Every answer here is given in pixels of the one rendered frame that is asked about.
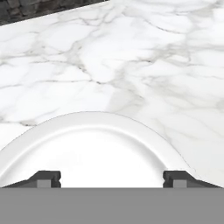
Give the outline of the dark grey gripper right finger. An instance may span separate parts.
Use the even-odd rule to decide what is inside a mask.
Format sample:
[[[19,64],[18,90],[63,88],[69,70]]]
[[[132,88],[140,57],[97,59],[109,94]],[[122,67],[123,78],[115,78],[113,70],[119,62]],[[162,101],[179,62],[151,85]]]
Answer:
[[[218,185],[194,178],[187,171],[164,171],[163,178],[163,188],[219,188]]]

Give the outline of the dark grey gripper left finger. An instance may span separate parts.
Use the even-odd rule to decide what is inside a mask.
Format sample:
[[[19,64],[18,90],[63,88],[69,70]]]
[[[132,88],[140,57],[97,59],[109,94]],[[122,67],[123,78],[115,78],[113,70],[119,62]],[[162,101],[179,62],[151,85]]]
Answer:
[[[60,179],[60,171],[37,171],[30,178],[6,185],[5,188],[61,188]]]

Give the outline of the white plate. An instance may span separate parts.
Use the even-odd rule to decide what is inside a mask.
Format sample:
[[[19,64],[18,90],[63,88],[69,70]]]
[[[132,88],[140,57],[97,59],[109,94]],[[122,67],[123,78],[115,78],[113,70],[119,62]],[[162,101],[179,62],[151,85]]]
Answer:
[[[104,112],[57,116],[0,150],[0,186],[42,170],[64,187],[160,187],[164,171],[193,171],[156,131]]]

